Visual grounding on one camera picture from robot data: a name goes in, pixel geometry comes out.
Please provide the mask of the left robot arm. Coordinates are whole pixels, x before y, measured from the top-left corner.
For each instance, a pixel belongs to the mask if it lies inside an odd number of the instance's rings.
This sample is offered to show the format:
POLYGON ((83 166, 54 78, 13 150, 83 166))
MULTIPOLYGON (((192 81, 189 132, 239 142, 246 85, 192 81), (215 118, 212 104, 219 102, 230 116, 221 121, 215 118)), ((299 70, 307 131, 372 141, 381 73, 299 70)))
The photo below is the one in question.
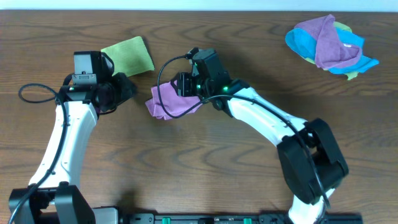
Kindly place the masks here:
POLYGON ((9 223, 119 223, 116 207, 93 208, 80 192, 86 147, 101 115, 132 98, 136 86, 104 52, 74 53, 75 71, 53 92, 56 117, 44 157, 26 188, 9 197, 9 223))

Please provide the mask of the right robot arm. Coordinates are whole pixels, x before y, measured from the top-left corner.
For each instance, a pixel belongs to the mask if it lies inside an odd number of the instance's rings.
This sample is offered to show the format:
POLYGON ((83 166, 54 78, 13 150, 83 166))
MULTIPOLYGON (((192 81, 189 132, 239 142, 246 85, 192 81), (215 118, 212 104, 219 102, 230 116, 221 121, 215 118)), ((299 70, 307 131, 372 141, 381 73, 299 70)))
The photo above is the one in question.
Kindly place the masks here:
POLYGON ((183 55, 191 72, 172 81, 178 96, 197 96, 263 135, 276 148, 285 182, 294 195, 291 223, 321 223, 329 198, 348 173, 348 165, 322 119, 293 116, 260 96, 240 79, 232 79, 215 49, 191 49, 183 55))

